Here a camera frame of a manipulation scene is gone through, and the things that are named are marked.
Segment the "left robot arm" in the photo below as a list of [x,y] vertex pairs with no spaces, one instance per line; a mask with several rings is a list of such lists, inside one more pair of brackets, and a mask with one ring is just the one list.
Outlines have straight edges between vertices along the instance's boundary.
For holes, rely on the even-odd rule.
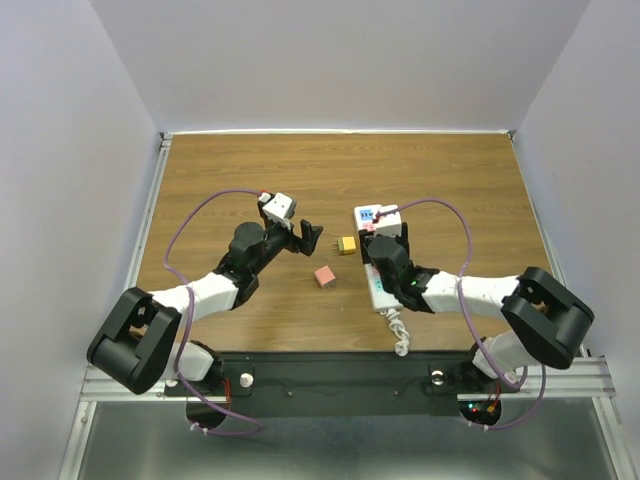
[[244,305],[277,255],[287,250],[309,257],[323,233],[321,226],[301,220],[297,235],[291,224],[262,217],[263,224],[236,227],[228,252],[201,279],[156,292],[125,290],[91,341],[88,362],[137,395],[160,380],[176,379],[175,367],[187,352],[187,344],[176,341],[179,329],[188,331],[203,317]]

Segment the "pink plug adapter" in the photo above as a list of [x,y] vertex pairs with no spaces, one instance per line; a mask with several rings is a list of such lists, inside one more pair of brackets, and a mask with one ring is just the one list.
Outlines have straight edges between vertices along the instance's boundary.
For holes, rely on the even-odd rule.
[[320,288],[331,288],[335,285],[336,276],[328,265],[314,271],[314,278]]

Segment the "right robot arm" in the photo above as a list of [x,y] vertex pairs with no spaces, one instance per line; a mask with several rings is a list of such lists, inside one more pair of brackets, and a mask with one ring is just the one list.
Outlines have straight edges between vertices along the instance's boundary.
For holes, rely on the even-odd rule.
[[365,266],[402,307],[464,316],[474,345],[460,378],[472,390],[495,379],[517,389],[531,366],[568,369],[594,322],[592,309],[544,269],[486,278],[423,267],[410,258],[406,223],[396,235],[363,228],[359,240]]

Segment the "yellow plug adapter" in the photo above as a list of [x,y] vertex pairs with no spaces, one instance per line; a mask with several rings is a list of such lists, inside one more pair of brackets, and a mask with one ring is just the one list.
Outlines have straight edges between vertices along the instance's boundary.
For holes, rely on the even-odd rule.
[[339,255],[352,255],[357,251],[356,240],[353,236],[338,237],[332,243],[332,249]]

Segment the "white power strip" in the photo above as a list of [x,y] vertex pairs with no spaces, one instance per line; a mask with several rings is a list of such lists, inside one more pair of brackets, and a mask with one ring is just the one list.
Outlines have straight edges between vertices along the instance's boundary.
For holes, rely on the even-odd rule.
[[[372,220],[374,217],[374,209],[380,204],[357,206],[354,208],[354,219],[356,230],[359,235],[360,245],[360,231],[366,229],[374,233],[374,227],[372,226]],[[386,312],[390,309],[400,310],[403,306],[392,295],[387,293],[381,281],[380,274],[373,265],[364,264],[365,278],[368,285],[368,290],[371,298],[373,310],[375,312]]]

